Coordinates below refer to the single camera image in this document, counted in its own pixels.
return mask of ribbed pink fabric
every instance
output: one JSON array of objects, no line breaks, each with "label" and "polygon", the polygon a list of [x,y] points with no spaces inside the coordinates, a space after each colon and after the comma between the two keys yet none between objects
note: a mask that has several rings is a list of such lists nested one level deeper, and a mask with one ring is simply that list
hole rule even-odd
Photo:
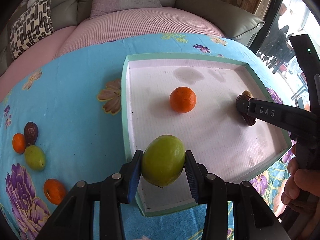
[{"label": "ribbed pink fabric", "polygon": [[224,37],[212,23],[183,10],[169,7],[131,9],[82,22],[56,57],[93,44],[153,33],[195,33]]}]

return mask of orange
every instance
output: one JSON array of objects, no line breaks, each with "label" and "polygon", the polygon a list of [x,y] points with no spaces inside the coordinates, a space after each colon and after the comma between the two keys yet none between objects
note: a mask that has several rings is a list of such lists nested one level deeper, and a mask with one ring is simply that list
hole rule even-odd
[{"label": "orange", "polygon": [[170,95],[170,106],[178,113],[190,112],[196,105],[197,97],[192,89],[178,87]]},{"label": "orange", "polygon": [[26,149],[26,139],[22,133],[16,133],[12,137],[12,147],[15,152],[19,154],[23,154],[24,150]]},{"label": "orange", "polygon": [[66,188],[57,179],[47,179],[43,191],[47,199],[55,205],[59,205],[67,194]]}]

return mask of brown date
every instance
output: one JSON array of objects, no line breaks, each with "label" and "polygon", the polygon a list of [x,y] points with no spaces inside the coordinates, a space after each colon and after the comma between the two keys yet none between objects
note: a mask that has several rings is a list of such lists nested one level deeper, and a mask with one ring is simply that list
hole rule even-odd
[{"label": "brown date", "polygon": [[[238,100],[250,100],[250,96],[247,95],[247,94],[242,94],[242,95],[239,95],[236,99],[236,102],[238,102]],[[249,126],[253,126],[255,123],[256,123],[256,118],[255,117],[252,117],[252,116],[248,116],[247,114],[245,113],[240,113],[242,115],[242,117],[244,118],[245,122],[247,123],[247,125]]]},{"label": "brown date", "polygon": [[38,138],[38,127],[34,122],[28,122],[24,127],[24,137],[26,139],[26,145],[35,145]]}]

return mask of gray stain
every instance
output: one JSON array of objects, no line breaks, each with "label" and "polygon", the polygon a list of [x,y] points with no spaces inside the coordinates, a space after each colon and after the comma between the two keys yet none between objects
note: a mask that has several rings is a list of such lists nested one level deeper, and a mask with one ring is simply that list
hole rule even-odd
[{"label": "gray stain", "polygon": [[224,75],[226,75],[226,73],[224,72],[220,72],[218,70],[218,72],[214,71],[213,69],[208,69],[208,72],[210,75],[212,75],[216,80],[220,81],[220,82],[225,82],[226,79],[224,78]]},{"label": "gray stain", "polygon": [[195,67],[180,67],[174,70],[173,75],[183,83],[194,85],[197,81],[203,80],[204,75]]}]

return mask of white tray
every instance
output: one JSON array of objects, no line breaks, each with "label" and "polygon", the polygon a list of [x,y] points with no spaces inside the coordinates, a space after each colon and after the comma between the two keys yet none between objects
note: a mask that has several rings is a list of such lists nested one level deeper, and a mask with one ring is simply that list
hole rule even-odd
[{"label": "white tray", "polygon": [[[122,74],[122,120],[127,160],[145,151],[158,136],[181,139],[196,161],[228,182],[239,183],[265,171],[291,146],[288,132],[257,120],[249,127],[236,110],[236,97],[249,90],[272,101],[246,63],[206,55],[152,53],[130,55]],[[187,86],[197,96],[195,108],[178,114],[170,93]],[[185,172],[163,189],[138,186],[137,203],[145,216],[176,212],[195,205]]]}]

